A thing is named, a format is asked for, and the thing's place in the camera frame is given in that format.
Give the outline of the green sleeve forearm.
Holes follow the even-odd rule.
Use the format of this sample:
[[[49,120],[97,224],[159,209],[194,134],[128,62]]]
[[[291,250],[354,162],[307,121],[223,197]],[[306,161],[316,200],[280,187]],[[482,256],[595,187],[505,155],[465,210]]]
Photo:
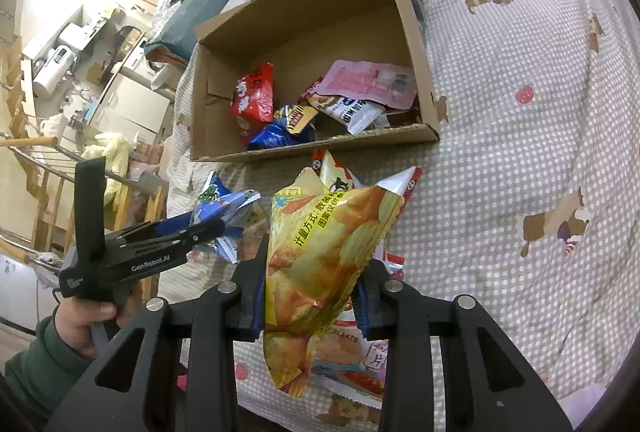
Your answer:
[[[49,316],[38,323],[29,348],[4,364],[4,380],[32,416],[47,422],[91,363],[60,338]]]

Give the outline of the left hand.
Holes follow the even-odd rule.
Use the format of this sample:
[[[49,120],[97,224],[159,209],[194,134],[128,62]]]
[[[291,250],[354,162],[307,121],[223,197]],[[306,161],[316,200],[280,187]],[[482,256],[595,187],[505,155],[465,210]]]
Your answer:
[[[115,320],[119,328],[124,328],[129,320],[140,311],[142,306],[142,288],[135,282],[130,289],[124,306],[116,307],[112,303],[70,297],[63,299],[55,312],[54,324],[61,340],[81,356],[94,360],[98,353],[91,337],[94,323]]]

